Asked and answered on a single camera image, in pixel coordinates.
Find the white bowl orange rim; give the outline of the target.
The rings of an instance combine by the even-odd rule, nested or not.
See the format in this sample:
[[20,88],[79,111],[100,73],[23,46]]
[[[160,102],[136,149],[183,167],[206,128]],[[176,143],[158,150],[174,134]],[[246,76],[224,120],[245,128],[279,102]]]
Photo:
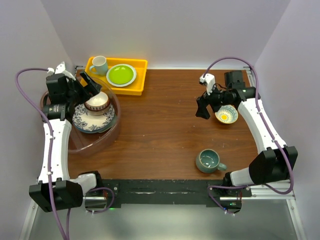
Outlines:
[[84,103],[84,106],[88,110],[95,111],[95,112],[102,111],[108,108],[109,105],[110,105],[109,96],[103,91],[91,97],[88,101]]

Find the dark floral plate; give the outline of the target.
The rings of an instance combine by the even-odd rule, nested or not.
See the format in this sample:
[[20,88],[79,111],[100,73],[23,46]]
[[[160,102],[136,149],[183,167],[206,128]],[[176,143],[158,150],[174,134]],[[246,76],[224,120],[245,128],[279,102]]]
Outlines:
[[110,105],[109,111],[100,116],[90,115],[84,104],[80,104],[75,108],[72,123],[74,127],[79,129],[95,131],[109,124],[115,115],[115,109],[112,104]]

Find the red patterned bowl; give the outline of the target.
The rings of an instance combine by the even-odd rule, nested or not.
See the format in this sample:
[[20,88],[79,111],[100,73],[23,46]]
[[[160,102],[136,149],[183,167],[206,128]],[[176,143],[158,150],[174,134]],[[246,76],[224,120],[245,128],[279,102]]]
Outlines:
[[107,113],[110,109],[110,105],[101,105],[101,106],[93,106],[84,104],[87,112],[92,116],[102,116],[103,114]]

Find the green rim lettered plate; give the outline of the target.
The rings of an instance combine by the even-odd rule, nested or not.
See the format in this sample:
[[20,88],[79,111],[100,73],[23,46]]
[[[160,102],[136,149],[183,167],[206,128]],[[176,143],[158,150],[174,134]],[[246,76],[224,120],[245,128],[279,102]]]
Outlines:
[[108,123],[105,127],[101,128],[101,129],[98,129],[98,130],[93,130],[93,131],[83,130],[83,129],[80,129],[80,128],[76,127],[76,126],[75,126],[75,129],[79,130],[80,132],[85,133],[85,134],[104,133],[104,132],[109,131],[113,126],[115,126],[117,120],[118,120],[118,117],[115,115],[110,123]]

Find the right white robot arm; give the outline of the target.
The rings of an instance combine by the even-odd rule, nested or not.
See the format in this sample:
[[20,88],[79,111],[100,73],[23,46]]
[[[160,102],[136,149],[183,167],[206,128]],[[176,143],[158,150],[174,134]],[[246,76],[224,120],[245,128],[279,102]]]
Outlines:
[[213,74],[205,73],[200,76],[199,83],[206,90],[196,99],[195,115],[209,119],[208,106],[217,113],[223,106],[232,105],[248,125],[258,155],[247,168],[225,174],[223,192],[233,197],[242,186],[292,180],[298,151],[294,146],[288,146],[279,136],[263,108],[256,88],[246,86],[240,70],[226,72],[224,82],[225,86],[221,87]]

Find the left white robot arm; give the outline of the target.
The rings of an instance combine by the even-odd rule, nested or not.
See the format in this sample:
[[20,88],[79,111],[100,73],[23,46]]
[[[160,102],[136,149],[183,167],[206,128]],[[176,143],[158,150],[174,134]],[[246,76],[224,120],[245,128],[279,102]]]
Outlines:
[[85,86],[65,73],[46,77],[48,92],[40,110],[45,133],[42,169],[37,184],[29,187],[29,196],[46,213],[80,207],[86,193],[99,196],[104,190],[98,171],[82,173],[75,179],[69,175],[68,145],[76,107],[102,89],[84,71],[80,76]]

